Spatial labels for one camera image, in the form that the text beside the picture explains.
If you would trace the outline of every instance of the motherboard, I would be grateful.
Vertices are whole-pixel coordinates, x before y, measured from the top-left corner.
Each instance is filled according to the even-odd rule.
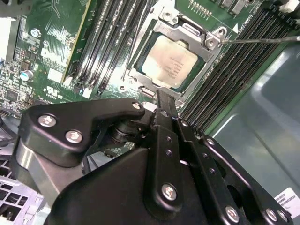
[[[298,0],[37,0],[0,65],[0,108],[131,97],[156,90],[209,133],[285,44],[223,40],[298,32]]]

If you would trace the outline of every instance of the screwdriver shaft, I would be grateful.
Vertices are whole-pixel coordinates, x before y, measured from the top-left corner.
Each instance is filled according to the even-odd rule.
[[[280,44],[284,42],[299,42],[300,36],[291,36],[291,37],[284,37],[278,39],[245,39],[245,40],[225,40],[221,41],[222,44],[246,44],[246,43],[267,43],[267,44]]]

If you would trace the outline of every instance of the silver screw head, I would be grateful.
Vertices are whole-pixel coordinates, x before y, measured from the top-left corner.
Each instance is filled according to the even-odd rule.
[[[132,103],[132,106],[135,108],[135,109],[141,109],[140,105],[137,104],[137,103]]]
[[[188,123],[185,122],[184,120],[181,121],[182,125],[184,125],[185,127],[188,127]]]
[[[160,111],[160,114],[162,114],[164,117],[168,117],[168,113],[165,110]]]
[[[164,184],[161,187],[161,191],[164,197],[170,201],[174,201],[177,198],[176,190],[169,184]]]
[[[270,209],[266,209],[266,212],[267,212],[268,217],[269,217],[271,220],[273,220],[274,222],[277,221],[277,217],[276,217],[275,212],[273,212],[273,211],[270,210]]]
[[[210,144],[210,145],[214,145],[214,144],[215,144],[214,141],[213,141],[212,139],[210,139],[210,138],[207,139],[207,142],[208,142],[208,144]]]
[[[288,219],[287,219],[286,215],[283,213],[283,211],[278,210],[277,212],[284,221],[286,221],[286,222],[288,221]]]
[[[56,119],[53,116],[44,115],[38,118],[38,122],[43,127],[53,127],[56,124]]]
[[[226,206],[225,211],[227,216],[230,218],[231,221],[238,223],[240,220],[240,217],[237,213],[237,211],[232,206]]]
[[[208,39],[205,40],[205,44],[206,46],[208,46],[209,48],[215,46],[215,42],[214,39],[212,39],[211,37],[209,37]]]
[[[164,12],[163,13],[163,19],[165,20],[165,21],[171,21],[171,19],[172,19],[172,13],[169,13],[169,12]]]
[[[83,140],[83,136],[78,131],[70,130],[66,133],[66,139],[71,143],[80,143]]]

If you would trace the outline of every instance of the white connector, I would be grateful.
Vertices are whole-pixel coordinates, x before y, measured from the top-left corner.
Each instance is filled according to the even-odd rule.
[[[299,4],[298,0],[289,0],[286,4],[280,7],[280,11],[283,13],[291,13],[296,9],[298,4]]]

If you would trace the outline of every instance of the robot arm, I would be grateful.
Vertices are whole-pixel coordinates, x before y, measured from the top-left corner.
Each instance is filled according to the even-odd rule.
[[[122,98],[24,113],[12,169],[52,207],[46,224],[293,224],[216,140],[195,135],[172,97],[158,91],[153,103],[153,112]],[[83,176],[84,156],[127,141],[136,148]]]

